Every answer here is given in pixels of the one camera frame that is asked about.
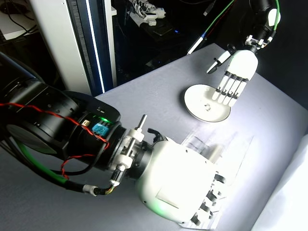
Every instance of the plate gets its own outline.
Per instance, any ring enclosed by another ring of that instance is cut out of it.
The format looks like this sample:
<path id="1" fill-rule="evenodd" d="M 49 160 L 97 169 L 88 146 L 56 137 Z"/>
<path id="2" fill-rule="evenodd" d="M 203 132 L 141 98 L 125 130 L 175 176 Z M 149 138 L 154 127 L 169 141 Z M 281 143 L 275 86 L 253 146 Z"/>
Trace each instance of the plate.
<path id="1" fill-rule="evenodd" d="M 184 95 L 188 111 L 205 122 L 221 122 L 228 118 L 231 108 L 212 100 L 215 91 L 215 88 L 202 84 L 189 87 Z"/>

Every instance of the white robotic hand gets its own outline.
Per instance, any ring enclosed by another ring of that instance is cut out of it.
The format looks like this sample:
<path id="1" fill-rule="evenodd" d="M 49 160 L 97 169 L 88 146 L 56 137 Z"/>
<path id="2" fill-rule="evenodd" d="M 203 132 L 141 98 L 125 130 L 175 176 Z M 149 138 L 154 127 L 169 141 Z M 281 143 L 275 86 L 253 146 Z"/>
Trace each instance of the white robotic hand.
<path id="1" fill-rule="evenodd" d="M 231 57 L 231 60 L 212 99 L 232 107 L 243 92 L 247 82 L 254 76 L 258 59 L 250 50 L 236 51 L 232 56 L 230 51 L 226 51 L 218 59 L 214 59 L 215 62 L 206 73 L 213 73 L 217 66 L 220 66 L 229 57 Z"/>

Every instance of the red wire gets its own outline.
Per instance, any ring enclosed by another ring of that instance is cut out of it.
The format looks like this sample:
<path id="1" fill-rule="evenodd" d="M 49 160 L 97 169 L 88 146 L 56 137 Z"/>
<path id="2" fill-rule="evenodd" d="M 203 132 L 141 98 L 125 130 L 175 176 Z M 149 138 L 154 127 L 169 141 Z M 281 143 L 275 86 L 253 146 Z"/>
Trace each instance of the red wire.
<path id="1" fill-rule="evenodd" d="M 237 0 L 234 1 L 234 3 L 232 3 L 232 5 L 226 10 L 226 12 L 218 19 L 218 21 L 215 23 L 215 25 L 213 26 L 213 28 L 211 29 L 211 31 L 207 34 L 206 37 L 208 37 L 212 32 L 213 30 L 215 29 L 215 27 L 218 25 L 219 21 L 226 15 L 226 13 L 232 8 L 232 6 L 235 4 Z"/>
<path id="2" fill-rule="evenodd" d="M 28 108 L 33 108 L 35 109 L 36 111 L 38 112 L 41 112 L 41 113 L 47 113 L 47 114 L 50 114 L 52 116 L 55 116 L 55 117 L 58 117 L 58 118 L 62 118 L 62 119 L 66 119 L 66 120 L 69 120 L 71 121 L 72 123 L 74 123 L 75 125 L 77 126 L 80 126 L 82 127 L 84 130 L 86 130 L 88 132 L 88 134 L 90 134 L 91 136 L 95 136 L 96 138 L 100 139 L 101 141 L 105 142 L 106 143 L 106 147 L 104 149 L 107 149 L 109 147 L 109 142 L 107 140 L 105 140 L 103 137 L 101 136 L 98 136 L 96 134 L 94 134 L 92 131 L 90 131 L 90 129 L 86 126 L 83 126 L 81 125 L 80 123 L 78 123 L 77 121 L 75 121 L 74 119 L 72 119 L 71 117 L 68 117 L 68 116 L 62 116 L 62 115 L 59 115 L 59 114 L 56 114 L 54 112 L 51 112 L 51 111 L 44 111 L 42 109 L 39 109 L 38 107 L 34 106 L 34 105 L 22 105 L 22 104 L 18 104 L 18 103 L 0 103 L 0 106 L 16 106 L 16 107 L 21 107 L 21 108 L 24 108 L 24 107 L 28 107 Z"/>
<path id="3" fill-rule="evenodd" d="M 66 179 L 69 180 L 68 175 L 65 174 L 64 165 L 66 165 L 66 163 L 67 163 L 69 160 L 73 159 L 73 158 L 82 158 L 82 157 L 85 157 L 85 156 L 95 156 L 95 155 L 93 155 L 93 154 L 73 155 L 73 156 L 70 156 L 69 158 L 67 158 L 66 160 L 64 160 L 63 163 L 61 164 L 62 176 L 64 176 Z"/>

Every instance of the green wire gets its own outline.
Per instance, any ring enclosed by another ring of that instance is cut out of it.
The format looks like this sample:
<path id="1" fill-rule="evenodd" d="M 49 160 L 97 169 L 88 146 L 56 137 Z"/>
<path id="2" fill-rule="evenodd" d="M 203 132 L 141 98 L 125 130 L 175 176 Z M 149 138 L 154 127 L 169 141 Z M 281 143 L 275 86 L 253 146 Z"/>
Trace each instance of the green wire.
<path id="1" fill-rule="evenodd" d="M 274 24 L 274 30 L 277 29 L 278 25 L 278 18 L 279 18 L 279 13 L 280 13 L 280 7 L 279 7 L 279 2 L 276 0 L 276 5 L 277 5 L 277 12 L 276 12 L 276 18 L 275 18 L 275 24 Z"/>
<path id="2" fill-rule="evenodd" d="M 21 143 L 18 140 L 15 140 L 16 144 L 18 145 L 19 149 L 21 150 L 21 152 L 25 155 L 25 157 L 35 166 L 37 167 L 40 171 L 46 173 L 47 175 L 49 175 L 50 177 L 54 178 L 55 180 L 57 180 L 58 182 L 60 182 L 61 184 L 65 184 L 65 182 L 67 181 L 67 179 L 58 176 L 57 174 L 55 174 L 54 172 L 52 172 L 51 170 L 47 169 L 46 167 L 44 167 L 40 162 L 38 162 L 27 150 L 27 148 L 25 147 L 25 145 L 23 143 Z"/>
<path id="3" fill-rule="evenodd" d="M 211 26 L 216 22 L 216 20 L 226 11 L 226 9 L 228 9 L 229 6 L 231 6 L 231 4 L 234 2 L 235 0 L 232 0 L 223 10 L 222 12 L 220 12 L 219 15 L 217 15 L 217 17 L 213 20 L 213 22 L 208 26 L 208 28 L 205 30 L 205 32 L 203 33 L 202 37 L 205 37 L 205 34 L 208 32 L 208 30 L 211 28 Z"/>

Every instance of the table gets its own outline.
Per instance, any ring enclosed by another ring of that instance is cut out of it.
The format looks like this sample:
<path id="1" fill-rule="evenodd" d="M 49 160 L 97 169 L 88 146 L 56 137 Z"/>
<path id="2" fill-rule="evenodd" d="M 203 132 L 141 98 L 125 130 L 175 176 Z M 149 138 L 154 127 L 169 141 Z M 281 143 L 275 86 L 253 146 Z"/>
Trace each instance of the table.
<path id="1" fill-rule="evenodd" d="M 22 5 L 26 5 L 23 0 L 14 0 L 14 3 L 19 3 Z M 26 13 L 30 18 L 34 18 L 32 12 Z M 15 20 L 17 23 L 21 24 L 27 30 L 35 25 L 35 21 L 29 20 L 24 17 L 22 14 L 11 14 L 11 18 Z M 6 40 L 13 39 L 25 32 L 20 26 L 13 23 L 7 14 L 0 12 L 0 30 Z"/>
<path id="2" fill-rule="evenodd" d="M 212 44 L 121 85 L 98 99 L 120 111 L 124 127 L 134 128 L 142 114 L 148 114 L 144 131 L 154 128 L 181 143 L 192 128 L 205 126 L 185 109 L 182 93 L 194 84 L 218 85 L 224 68 L 210 76 L 205 75 L 205 71 L 213 58 L 222 52 L 223 49 Z M 239 132 L 254 135 L 234 183 L 231 202 L 217 228 L 218 231 L 248 231 L 306 131 L 308 111 L 255 74 L 232 108 L 230 117 L 223 124 L 213 126 L 224 126 L 226 132 L 236 128 Z M 152 138 L 146 134 L 147 141 L 152 141 Z M 59 168 L 60 161 L 34 154 L 50 168 Z M 67 170 L 84 167 L 78 161 L 74 163 Z M 0 169 L 0 230 L 180 230 L 177 224 L 143 206 L 131 180 L 123 181 L 121 189 L 111 195 L 95 198 L 64 191 L 4 153 L 0 154 Z M 72 179 L 103 186 L 109 177 L 109 174 L 94 169 Z"/>

